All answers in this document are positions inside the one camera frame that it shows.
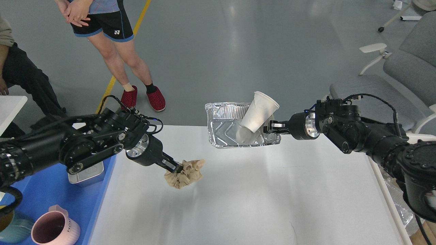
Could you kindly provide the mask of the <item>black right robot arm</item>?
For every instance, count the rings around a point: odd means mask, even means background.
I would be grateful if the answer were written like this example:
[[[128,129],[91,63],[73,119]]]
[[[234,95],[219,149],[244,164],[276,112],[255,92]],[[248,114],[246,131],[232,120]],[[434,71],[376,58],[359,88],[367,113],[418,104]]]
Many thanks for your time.
[[[418,216],[435,222],[435,141],[419,139],[409,143],[395,109],[393,123],[362,117],[352,102],[363,96],[317,100],[310,109],[292,115],[288,121],[266,121],[263,132],[290,134],[297,140],[314,140],[324,134],[345,154],[365,153],[397,179],[405,202]]]

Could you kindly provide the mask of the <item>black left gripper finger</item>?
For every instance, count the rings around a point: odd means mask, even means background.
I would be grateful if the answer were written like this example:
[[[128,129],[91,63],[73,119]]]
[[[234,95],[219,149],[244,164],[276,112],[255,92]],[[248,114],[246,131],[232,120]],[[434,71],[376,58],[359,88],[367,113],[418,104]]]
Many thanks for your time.
[[[169,155],[162,155],[160,166],[170,173],[180,173],[184,169],[181,163],[175,161],[173,157],[170,157]]]

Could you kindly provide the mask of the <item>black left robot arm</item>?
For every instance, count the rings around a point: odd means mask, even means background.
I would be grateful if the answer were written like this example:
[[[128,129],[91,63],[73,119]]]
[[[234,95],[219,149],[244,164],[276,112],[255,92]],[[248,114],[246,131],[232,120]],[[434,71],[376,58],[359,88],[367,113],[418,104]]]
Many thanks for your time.
[[[1,217],[14,211],[23,199],[12,185],[57,163],[76,174],[111,156],[126,151],[127,157],[142,166],[156,164],[170,173],[180,173],[181,163],[162,150],[155,137],[162,128],[158,118],[141,114],[117,99],[114,112],[100,107],[98,113],[72,116],[47,124],[27,135],[1,142],[1,192],[14,201],[1,208]]]

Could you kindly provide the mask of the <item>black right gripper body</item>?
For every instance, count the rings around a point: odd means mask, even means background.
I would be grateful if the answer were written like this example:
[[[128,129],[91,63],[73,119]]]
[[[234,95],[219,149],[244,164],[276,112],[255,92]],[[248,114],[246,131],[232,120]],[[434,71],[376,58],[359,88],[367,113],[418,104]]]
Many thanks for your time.
[[[312,112],[296,113],[285,122],[280,134],[290,134],[296,140],[315,140],[320,135],[316,128],[316,116]]]

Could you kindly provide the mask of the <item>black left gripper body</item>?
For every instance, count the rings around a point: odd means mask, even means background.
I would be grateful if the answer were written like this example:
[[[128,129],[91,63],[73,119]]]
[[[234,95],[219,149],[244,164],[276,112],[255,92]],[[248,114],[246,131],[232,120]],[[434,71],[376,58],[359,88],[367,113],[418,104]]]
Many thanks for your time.
[[[126,157],[142,166],[157,164],[164,167],[162,142],[152,135],[145,134],[132,148],[126,150]]]

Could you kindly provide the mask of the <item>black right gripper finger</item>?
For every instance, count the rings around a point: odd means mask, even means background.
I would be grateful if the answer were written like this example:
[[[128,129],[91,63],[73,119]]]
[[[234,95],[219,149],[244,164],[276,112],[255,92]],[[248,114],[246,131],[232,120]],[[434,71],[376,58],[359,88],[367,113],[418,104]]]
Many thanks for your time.
[[[288,121],[276,121],[269,120],[263,127],[263,133],[265,134],[290,134],[290,129],[288,128]]]

